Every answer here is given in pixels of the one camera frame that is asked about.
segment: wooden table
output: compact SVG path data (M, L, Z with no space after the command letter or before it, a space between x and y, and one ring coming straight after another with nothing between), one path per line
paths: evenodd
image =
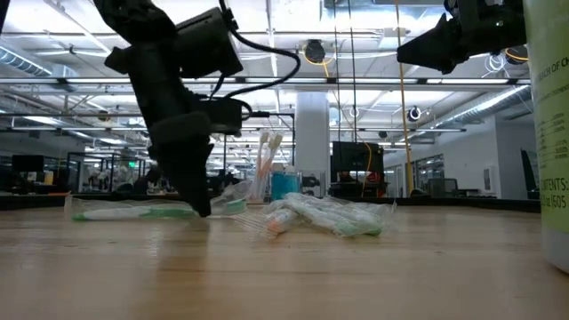
M255 242L232 220L0 212L0 318L569 318L569 276L542 258L539 215L399 207L396 225Z

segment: plastic packaging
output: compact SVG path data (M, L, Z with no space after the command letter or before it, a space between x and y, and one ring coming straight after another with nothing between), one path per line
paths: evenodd
M211 201L212 215L228 216L245 212L251 185L251 181L245 180L225 187L223 194Z
M340 237L378 236L389 227L395 208L389 204L346 203L292 193L261 212L248 212L235 219L245 229L265 237L275 237L301 223Z
M68 196L65 213L75 221L132 220L197 217L197 213L186 203L175 201L100 201L82 200Z
M211 202L212 216L229 216L247 210L245 198L251 186L250 181L242 181L228 186L221 196ZM193 218L197 213L182 201L101 201L83 200L68 196L65 213L76 221L91 220L132 220L156 218Z

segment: column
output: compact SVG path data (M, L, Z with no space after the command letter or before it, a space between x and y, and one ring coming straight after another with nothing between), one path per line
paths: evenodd
M295 168L304 177L314 175L325 180L312 188L315 196L330 185L330 112L327 92L298 92L296 98L296 155Z

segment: blue container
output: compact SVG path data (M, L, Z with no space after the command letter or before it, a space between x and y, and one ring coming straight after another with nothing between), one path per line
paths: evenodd
M273 172L271 178L271 200L281 200L291 192L301 192L301 174L297 172Z

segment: bottle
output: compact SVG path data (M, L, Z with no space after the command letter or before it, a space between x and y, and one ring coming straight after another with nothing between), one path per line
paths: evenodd
M569 273L569 12L567 1L524 0L540 164L542 246Z

